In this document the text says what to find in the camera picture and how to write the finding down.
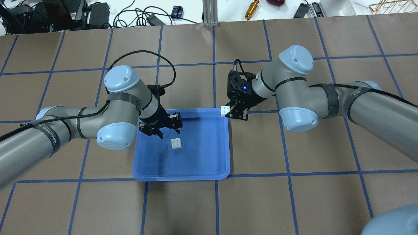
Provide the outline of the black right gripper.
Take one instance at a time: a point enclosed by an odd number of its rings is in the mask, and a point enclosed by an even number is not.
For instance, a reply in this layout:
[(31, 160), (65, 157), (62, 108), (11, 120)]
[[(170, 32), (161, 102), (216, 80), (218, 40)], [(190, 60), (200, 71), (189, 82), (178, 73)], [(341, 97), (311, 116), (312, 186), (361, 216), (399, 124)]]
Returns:
[[(230, 70), (227, 78), (227, 97), (230, 101), (225, 105), (225, 117), (247, 121), (248, 109), (245, 108), (257, 105), (257, 96), (252, 87), (256, 74)], [(243, 106), (244, 110), (236, 110), (234, 105), (237, 104)]]

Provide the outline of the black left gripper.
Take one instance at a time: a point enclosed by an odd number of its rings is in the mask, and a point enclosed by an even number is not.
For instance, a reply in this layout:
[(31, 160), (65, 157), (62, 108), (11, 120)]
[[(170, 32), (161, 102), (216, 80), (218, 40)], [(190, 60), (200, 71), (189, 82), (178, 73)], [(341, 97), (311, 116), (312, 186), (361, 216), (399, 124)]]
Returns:
[(182, 117), (179, 112), (172, 115), (168, 113), (155, 113), (150, 117), (139, 117), (139, 131), (148, 136), (158, 136), (163, 139), (161, 128), (169, 128), (175, 130), (176, 133), (181, 133), (180, 129), (183, 127)]

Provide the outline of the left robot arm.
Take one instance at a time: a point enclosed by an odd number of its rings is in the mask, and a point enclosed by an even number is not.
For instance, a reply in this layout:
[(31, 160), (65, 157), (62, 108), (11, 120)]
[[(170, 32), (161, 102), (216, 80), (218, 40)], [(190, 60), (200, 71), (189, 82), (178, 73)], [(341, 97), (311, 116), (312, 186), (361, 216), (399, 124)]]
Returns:
[(125, 150), (138, 131), (160, 138), (161, 128), (180, 133), (180, 113), (169, 114), (160, 103), (158, 92), (164, 86), (146, 86), (127, 65), (111, 68), (104, 84), (109, 93), (102, 107), (46, 107), (34, 121), (1, 136), (1, 190), (73, 139), (94, 139), (105, 149)]

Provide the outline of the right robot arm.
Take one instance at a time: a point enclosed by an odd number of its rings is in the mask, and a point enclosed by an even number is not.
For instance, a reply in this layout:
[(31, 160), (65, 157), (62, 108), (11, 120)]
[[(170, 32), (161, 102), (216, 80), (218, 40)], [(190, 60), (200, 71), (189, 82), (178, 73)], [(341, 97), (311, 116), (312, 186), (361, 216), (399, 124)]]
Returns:
[(314, 60), (300, 45), (279, 53), (258, 73), (237, 71), (237, 66), (241, 66), (238, 59), (228, 74), (230, 111), (225, 117), (247, 121), (251, 108), (275, 96), (282, 125), (289, 132), (308, 131), (317, 127), (320, 119), (343, 116), (417, 161), (417, 106), (382, 91), (377, 83), (309, 85), (306, 76), (313, 69)]

